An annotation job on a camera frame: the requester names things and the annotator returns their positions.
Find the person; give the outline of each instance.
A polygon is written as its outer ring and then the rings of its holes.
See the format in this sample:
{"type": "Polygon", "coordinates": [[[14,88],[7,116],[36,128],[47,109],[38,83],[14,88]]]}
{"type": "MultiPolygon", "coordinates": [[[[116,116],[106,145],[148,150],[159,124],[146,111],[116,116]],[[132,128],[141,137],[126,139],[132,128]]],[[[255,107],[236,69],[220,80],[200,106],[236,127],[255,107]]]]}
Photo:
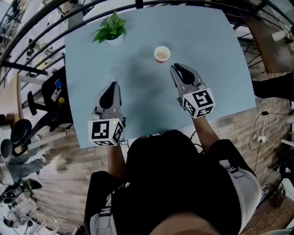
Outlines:
{"type": "Polygon", "coordinates": [[[108,172],[91,175],[88,235],[237,235],[261,200],[255,173],[205,117],[193,119],[204,155],[177,130],[138,138],[124,161],[108,146],[108,172]]]}
{"type": "Polygon", "coordinates": [[[46,157],[44,155],[39,159],[26,163],[30,157],[37,154],[38,150],[40,148],[32,150],[28,154],[12,157],[6,164],[0,167],[0,195],[5,192],[8,186],[14,185],[22,178],[29,176],[31,173],[38,172],[45,166],[46,157]]]}
{"type": "Polygon", "coordinates": [[[252,81],[254,94],[259,98],[277,97],[294,101],[293,72],[263,81],[252,81]]]}

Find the potted plant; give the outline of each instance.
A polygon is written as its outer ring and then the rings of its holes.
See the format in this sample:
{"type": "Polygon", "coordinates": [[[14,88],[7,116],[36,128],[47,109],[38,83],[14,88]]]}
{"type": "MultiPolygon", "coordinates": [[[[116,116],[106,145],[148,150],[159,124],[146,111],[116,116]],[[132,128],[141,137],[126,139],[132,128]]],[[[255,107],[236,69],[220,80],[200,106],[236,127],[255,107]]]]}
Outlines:
{"type": "Polygon", "coordinates": [[[98,33],[93,42],[99,41],[101,43],[106,40],[111,45],[120,45],[124,39],[123,34],[126,34],[124,25],[125,20],[119,18],[116,12],[114,12],[110,17],[102,21],[102,28],[95,31],[98,33]]]}

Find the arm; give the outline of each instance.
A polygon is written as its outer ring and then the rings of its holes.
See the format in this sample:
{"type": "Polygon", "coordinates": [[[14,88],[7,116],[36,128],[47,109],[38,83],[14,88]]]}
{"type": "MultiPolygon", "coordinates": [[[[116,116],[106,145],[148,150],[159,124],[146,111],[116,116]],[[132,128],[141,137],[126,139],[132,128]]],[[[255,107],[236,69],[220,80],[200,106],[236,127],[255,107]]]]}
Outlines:
{"type": "Polygon", "coordinates": [[[204,153],[207,153],[210,146],[220,140],[220,138],[216,135],[205,117],[193,119],[193,124],[197,131],[203,151],[204,153]]]}
{"type": "Polygon", "coordinates": [[[115,178],[122,178],[126,171],[123,152],[120,145],[107,147],[108,172],[115,178]]]}

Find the power adapter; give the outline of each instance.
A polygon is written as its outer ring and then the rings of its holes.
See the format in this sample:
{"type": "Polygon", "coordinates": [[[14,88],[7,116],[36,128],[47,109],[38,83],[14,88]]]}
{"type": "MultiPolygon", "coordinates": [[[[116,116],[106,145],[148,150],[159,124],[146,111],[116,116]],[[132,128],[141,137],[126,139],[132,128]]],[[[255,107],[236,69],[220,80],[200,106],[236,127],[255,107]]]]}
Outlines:
{"type": "Polygon", "coordinates": [[[266,136],[259,136],[258,137],[258,142],[260,142],[260,143],[266,142],[266,136]]]}
{"type": "Polygon", "coordinates": [[[263,116],[266,116],[266,115],[268,115],[268,111],[262,111],[261,114],[262,114],[263,116]]]}

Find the table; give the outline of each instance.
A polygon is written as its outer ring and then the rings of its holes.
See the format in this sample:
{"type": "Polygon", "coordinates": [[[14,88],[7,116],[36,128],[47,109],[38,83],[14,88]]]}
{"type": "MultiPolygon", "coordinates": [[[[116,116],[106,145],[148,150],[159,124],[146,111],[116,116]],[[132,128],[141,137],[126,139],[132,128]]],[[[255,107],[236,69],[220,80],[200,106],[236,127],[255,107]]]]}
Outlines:
{"type": "Polygon", "coordinates": [[[125,139],[179,129],[192,124],[176,98],[170,66],[183,63],[196,69],[211,88],[216,119],[255,107],[247,63],[227,18],[217,9],[197,6],[149,7],[119,14],[127,35],[120,46],[92,43],[100,22],[66,37],[66,74],[73,123],[81,148],[88,141],[98,92],[112,81],[121,88],[121,112],[128,118],[125,139]],[[169,47],[163,64],[154,49],[169,47]]]}
{"type": "Polygon", "coordinates": [[[267,73],[286,73],[294,69],[293,59],[284,40],[275,42],[272,34],[280,31],[253,18],[244,17],[267,73]]]}

